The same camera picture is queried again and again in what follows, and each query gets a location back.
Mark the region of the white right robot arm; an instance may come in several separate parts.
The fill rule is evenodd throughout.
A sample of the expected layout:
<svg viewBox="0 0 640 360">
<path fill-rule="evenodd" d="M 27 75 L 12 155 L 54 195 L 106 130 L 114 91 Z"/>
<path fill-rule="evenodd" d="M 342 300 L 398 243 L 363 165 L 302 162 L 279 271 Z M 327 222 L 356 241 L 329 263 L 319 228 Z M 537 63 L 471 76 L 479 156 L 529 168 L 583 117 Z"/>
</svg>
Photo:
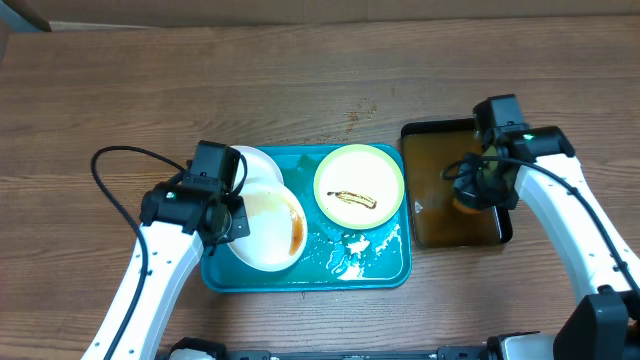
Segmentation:
<svg viewBox="0 0 640 360">
<path fill-rule="evenodd" d="M 577 301 L 604 288 L 639 298 L 639 257 L 591 192 L 577 157 L 558 153 L 526 161 L 467 153 L 441 177 L 453 183 L 464 208 L 511 210 L 524 202 L 559 255 Z"/>
</svg>

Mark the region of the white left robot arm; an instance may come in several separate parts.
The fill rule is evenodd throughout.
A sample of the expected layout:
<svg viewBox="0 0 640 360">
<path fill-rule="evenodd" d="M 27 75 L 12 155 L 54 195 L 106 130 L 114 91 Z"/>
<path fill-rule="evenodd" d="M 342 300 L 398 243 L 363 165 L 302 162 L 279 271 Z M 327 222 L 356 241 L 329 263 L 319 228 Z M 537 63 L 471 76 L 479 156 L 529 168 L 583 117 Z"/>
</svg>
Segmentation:
<svg viewBox="0 0 640 360">
<path fill-rule="evenodd" d="M 234 176 L 185 172 L 142 200 L 140 220 L 99 188 L 132 226 L 136 241 L 127 270 L 85 359 L 152 359 L 176 300 L 203 252 L 249 234 Z"/>
</svg>

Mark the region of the white plate with sauce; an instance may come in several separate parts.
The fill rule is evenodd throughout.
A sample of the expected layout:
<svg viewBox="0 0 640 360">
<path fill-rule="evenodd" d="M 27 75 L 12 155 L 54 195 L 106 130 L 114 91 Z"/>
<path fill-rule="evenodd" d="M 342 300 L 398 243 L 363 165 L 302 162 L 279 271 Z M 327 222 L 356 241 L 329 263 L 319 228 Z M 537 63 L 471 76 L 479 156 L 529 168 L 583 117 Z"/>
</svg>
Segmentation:
<svg viewBox="0 0 640 360">
<path fill-rule="evenodd" d="M 247 181 L 251 179 L 267 179 L 284 183 L 282 173 L 275 161 L 263 151 L 242 145 L 233 145 L 246 159 L 248 173 L 245 173 L 243 163 L 240 162 L 236 171 L 234 187 L 237 187 L 243 178 Z"/>
</svg>

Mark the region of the green and yellow sponge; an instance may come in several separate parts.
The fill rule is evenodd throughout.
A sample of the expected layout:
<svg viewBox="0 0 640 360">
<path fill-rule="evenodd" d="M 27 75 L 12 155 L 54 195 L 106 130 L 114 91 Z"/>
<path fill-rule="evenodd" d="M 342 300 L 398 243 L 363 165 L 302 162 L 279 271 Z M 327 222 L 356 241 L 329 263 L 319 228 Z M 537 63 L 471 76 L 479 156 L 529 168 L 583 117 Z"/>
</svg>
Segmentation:
<svg viewBox="0 0 640 360">
<path fill-rule="evenodd" d="M 457 198 L 455 198 L 453 200 L 453 205 L 456 209 L 458 209 L 459 211 L 463 212 L 463 213 L 467 213 L 467 214 L 476 214 L 479 213 L 479 210 L 467 206 L 465 205 L 463 202 L 461 202 L 460 200 L 458 200 Z"/>
</svg>

